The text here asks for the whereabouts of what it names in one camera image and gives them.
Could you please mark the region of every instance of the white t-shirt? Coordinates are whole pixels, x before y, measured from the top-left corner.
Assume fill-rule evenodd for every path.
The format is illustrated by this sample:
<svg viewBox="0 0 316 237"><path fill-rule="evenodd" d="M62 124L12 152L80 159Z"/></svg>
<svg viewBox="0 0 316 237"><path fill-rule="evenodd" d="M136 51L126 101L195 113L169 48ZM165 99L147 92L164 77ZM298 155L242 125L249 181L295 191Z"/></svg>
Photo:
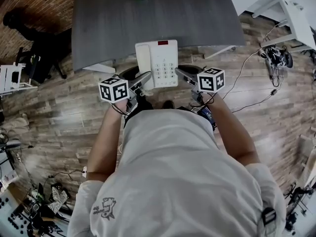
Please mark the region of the white t-shirt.
<svg viewBox="0 0 316 237"><path fill-rule="evenodd" d="M122 148L105 183L81 184L68 237L254 237L266 196L285 219L269 169L220 151L198 115L142 111L128 121Z"/></svg>

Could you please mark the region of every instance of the black chair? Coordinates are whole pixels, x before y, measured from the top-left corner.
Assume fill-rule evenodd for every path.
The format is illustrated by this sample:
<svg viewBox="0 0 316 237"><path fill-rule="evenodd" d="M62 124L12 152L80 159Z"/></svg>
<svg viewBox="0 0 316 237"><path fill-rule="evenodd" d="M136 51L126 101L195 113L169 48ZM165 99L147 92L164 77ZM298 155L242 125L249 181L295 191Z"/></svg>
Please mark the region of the black chair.
<svg viewBox="0 0 316 237"><path fill-rule="evenodd" d="M3 24L16 29L24 38L34 42L30 51L23 52L21 47L16 57L16 65L25 63L24 71L31 79L43 83L46 78L50 78L52 66L63 79L67 78L61 72L59 62L71 53L71 28L58 35L39 32L26 27L14 11L5 14Z"/></svg>

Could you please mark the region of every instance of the wooden floor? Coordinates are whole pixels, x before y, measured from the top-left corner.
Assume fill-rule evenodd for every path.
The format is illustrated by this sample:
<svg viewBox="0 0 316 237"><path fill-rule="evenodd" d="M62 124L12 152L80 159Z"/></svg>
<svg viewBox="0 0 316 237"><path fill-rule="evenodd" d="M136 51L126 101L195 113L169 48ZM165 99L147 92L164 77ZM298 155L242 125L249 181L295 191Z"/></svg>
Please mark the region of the wooden floor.
<svg viewBox="0 0 316 237"><path fill-rule="evenodd" d="M227 86L220 92L222 96L232 87L244 60L258 50L262 38L274 26L272 21L252 19L248 14L241 15L240 21L246 47L238 47L235 52L226 51L209 60L203 60L197 47L184 48L179 52L182 64L225 69ZM285 34L286 29L276 28L269 37L272 39ZM308 55L294 53L293 59L294 66L284 70L281 90L275 96L262 104L236 112L236 116L255 141L261 161L268 165L283 190L293 180L298 137L300 134L308 135L309 127L316 123L316 102L312 97L314 66ZM135 64L135 56L114 61L119 72ZM37 90L16 93L5 97L3 101L7 119L22 113L27 113L29 117L30 132L19 138L26 145L34 146L33 149L22 150L22 161L36 186L38 182L43 184L48 175L81 170L86 165L88 153L108 108L107 103L100 101L97 86L97 82L105 74L92 71L74 74L71 57L63 62L62 69L68 74L66 80L62 80L54 72L52 79L40 85ZM245 105L262 101L273 88L265 61L256 54L245 64L241 77L225 101L232 110L238 110ZM150 101L158 106L159 103L172 99L176 107L188 106L192 101L190 95L190 87L180 83L177 88L157 91ZM223 148L217 131L215 136L219 146ZM21 190L26 193L31 187L30 179L21 163L16 161L15 166L21 177ZM49 193L49 185L53 181L59 181L70 191L72 198L75 198L84 178L79 172L71 177L73 180L60 174L55 179L49 179L45 192Z"/></svg>

